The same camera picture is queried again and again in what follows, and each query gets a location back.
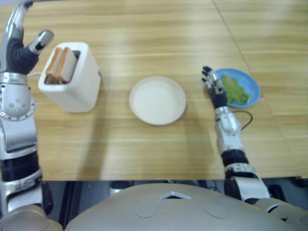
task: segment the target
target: wood grain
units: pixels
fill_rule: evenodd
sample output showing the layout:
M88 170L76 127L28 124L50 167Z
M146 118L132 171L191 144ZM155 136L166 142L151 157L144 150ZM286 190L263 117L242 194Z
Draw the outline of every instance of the wood grain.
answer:
M307 178L308 2L214 2L261 87L299 174Z
M1 7L0 29L12 9ZM57 44L83 41L89 44L103 74L97 106L86 114L65 113L38 90L38 77L29 79L37 103L38 151L44 179L224 178L216 148L214 111L200 72L203 65L233 67L247 73L251 67L212 1L38 2L25 19L25 43L44 28L52 30L55 39L41 54L35 71L43 69ZM272 57L262 56L260 68L264 66L267 71L269 66L263 59ZM187 95L185 114L168 126L144 124L129 107L131 88L153 75L176 80ZM262 81L262 76L258 81L265 88L275 84ZM272 112L272 107L281 110L283 104L270 104L266 92L270 94L265 91L259 102L248 108L255 119L242 132L247 156L262 177L297 176L296 161ZM275 98L285 92L277 87L272 94ZM300 92L298 97L305 96ZM246 115L237 117L241 123L248 120Z

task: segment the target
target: toast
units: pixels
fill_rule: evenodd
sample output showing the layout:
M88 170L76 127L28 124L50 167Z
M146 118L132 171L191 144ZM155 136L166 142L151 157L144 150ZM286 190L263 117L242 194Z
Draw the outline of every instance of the toast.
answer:
M75 66L77 63L77 57L68 47L65 47L55 73L55 77L62 83L68 83L71 81Z
M60 83L59 79L56 77L56 72L58 70L58 66L59 66L62 54L63 54L63 49L60 48L60 47L57 47L54 51L52 60L49 64L48 68L46 69L47 77L52 79L52 81L56 84Z

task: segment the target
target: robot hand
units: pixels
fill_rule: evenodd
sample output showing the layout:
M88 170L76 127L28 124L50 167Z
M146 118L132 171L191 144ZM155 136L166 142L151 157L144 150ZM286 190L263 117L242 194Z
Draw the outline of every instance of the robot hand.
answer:
M202 81L208 87L214 108L226 107L227 95L217 74L208 66L203 67L202 74L205 76Z
M12 12L3 31L0 49L0 71L27 75L39 61L39 54L52 41L53 33L42 31L24 47L24 17L33 1L20 3Z

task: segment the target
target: robotic finger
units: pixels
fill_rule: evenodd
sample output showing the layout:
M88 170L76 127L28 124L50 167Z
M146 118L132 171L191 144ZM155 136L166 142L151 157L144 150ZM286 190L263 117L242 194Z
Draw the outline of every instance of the robotic finger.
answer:
M33 4L27 0L18 5L12 12L2 34L0 51L1 72L11 72L27 75L39 61L39 54L52 41L51 31L42 31L33 42L24 47L25 15Z

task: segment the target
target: empty plate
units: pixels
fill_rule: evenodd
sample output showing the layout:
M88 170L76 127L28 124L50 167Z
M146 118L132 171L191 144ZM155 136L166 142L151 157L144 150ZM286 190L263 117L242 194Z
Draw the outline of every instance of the empty plate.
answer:
M139 81L131 90L129 102L136 117L152 125L170 124L186 108L183 88L176 81L160 76Z

